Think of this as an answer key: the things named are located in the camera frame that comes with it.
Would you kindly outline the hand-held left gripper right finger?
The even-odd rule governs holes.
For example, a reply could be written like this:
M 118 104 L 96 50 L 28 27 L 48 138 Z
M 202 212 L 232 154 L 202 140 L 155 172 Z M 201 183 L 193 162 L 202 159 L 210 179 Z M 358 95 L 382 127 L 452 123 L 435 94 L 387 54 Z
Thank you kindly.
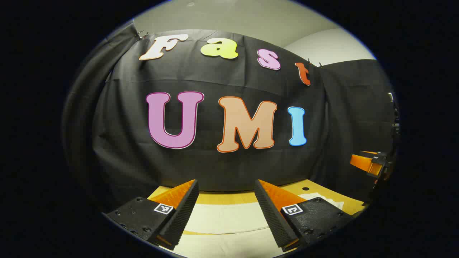
M 312 246 L 354 220 L 321 197 L 306 200 L 263 180 L 255 181 L 254 193 L 275 242 L 284 252 Z

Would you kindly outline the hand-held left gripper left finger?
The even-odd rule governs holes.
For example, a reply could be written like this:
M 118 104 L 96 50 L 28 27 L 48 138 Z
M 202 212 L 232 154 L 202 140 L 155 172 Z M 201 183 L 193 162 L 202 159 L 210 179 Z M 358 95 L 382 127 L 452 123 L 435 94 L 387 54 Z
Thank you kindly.
M 190 180 L 151 198 L 135 197 L 104 216 L 137 237 L 172 251 L 198 195 L 198 181 Z

